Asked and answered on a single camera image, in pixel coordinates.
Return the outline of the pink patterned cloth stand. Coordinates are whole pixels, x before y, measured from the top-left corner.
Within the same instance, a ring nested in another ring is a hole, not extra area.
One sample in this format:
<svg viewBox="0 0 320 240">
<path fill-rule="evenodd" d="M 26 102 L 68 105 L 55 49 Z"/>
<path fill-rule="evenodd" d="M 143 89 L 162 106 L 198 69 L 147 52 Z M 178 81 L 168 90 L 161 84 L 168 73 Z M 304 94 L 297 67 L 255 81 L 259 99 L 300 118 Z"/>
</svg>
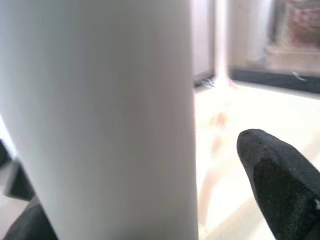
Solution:
<svg viewBox="0 0 320 240">
<path fill-rule="evenodd" d="M 320 0 L 274 0 L 266 65 L 320 76 Z"/>
</svg>

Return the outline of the white plastic children table top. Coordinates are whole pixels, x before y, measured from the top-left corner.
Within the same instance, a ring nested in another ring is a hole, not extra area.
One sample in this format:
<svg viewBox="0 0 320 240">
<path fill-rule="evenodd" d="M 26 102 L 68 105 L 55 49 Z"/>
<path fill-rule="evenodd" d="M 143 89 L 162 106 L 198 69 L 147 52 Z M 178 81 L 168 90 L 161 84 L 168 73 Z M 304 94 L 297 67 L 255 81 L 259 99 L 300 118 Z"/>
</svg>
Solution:
<svg viewBox="0 0 320 240">
<path fill-rule="evenodd" d="M 256 84 L 195 92 L 199 240 L 275 240 L 237 154 L 239 133 L 264 130 L 320 171 L 320 96 Z"/>
</svg>

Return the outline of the white plastic table leg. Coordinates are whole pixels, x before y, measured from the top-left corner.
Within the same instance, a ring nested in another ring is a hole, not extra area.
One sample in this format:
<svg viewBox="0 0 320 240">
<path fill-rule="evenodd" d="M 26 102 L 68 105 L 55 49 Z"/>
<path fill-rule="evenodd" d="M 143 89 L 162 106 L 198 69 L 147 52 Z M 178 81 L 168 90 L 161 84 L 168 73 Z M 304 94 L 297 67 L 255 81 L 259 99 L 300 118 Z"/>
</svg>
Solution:
<svg viewBox="0 0 320 240">
<path fill-rule="evenodd" d="M 59 240 L 197 240 L 190 0 L 0 0 L 0 115 Z"/>
<path fill-rule="evenodd" d="M 215 0 L 215 85 L 227 86 L 228 76 L 228 1 Z"/>
</svg>

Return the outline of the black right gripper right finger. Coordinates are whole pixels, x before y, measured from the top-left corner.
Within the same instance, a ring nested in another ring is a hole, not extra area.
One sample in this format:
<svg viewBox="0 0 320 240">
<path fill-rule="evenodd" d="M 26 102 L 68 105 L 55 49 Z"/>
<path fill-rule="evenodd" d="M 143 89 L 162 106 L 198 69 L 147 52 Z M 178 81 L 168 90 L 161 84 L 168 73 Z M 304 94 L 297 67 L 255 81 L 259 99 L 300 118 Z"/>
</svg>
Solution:
<svg viewBox="0 0 320 240">
<path fill-rule="evenodd" d="M 237 138 L 237 154 L 276 240 L 320 240 L 320 171 L 296 148 L 261 130 Z"/>
</svg>

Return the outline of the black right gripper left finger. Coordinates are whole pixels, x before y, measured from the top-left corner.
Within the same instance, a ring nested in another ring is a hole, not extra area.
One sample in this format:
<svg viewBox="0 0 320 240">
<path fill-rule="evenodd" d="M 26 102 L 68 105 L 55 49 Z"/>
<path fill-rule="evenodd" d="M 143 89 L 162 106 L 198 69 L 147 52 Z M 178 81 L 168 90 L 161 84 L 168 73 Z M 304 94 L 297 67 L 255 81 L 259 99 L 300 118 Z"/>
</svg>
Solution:
<svg viewBox="0 0 320 240">
<path fill-rule="evenodd" d="M 38 197 L 33 197 L 3 240 L 59 240 Z"/>
</svg>

